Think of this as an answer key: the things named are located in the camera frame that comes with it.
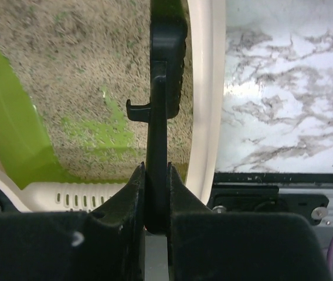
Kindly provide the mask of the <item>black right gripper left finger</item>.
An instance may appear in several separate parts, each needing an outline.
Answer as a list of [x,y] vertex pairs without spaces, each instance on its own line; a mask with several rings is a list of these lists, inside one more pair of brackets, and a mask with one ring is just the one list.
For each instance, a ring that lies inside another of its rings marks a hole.
[[37,209],[0,171],[0,190],[15,206],[0,214],[0,280],[140,280],[145,168],[87,213]]

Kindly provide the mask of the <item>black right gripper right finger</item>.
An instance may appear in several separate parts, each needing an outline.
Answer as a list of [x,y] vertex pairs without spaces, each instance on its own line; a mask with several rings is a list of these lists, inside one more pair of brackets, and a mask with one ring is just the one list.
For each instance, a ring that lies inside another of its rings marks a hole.
[[216,214],[168,165],[171,280],[331,280],[308,221],[289,213]]

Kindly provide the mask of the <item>beige green litter box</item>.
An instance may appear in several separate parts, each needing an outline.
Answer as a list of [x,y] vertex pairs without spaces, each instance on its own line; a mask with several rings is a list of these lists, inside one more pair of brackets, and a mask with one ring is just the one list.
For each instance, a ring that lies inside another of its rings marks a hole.
[[0,1],[0,208],[91,211],[145,159],[151,10],[187,22],[169,95],[168,158],[209,200],[223,85],[224,1]]

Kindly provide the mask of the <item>black litter scoop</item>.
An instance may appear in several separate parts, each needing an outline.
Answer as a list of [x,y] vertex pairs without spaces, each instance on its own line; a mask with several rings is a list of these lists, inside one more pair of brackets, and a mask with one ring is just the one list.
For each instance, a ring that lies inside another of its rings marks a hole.
[[149,25],[150,96],[146,105],[126,102],[127,117],[148,125],[145,162],[145,227],[168,227],[167,121],[178,115],[188,25],[181,1],[151,1]]

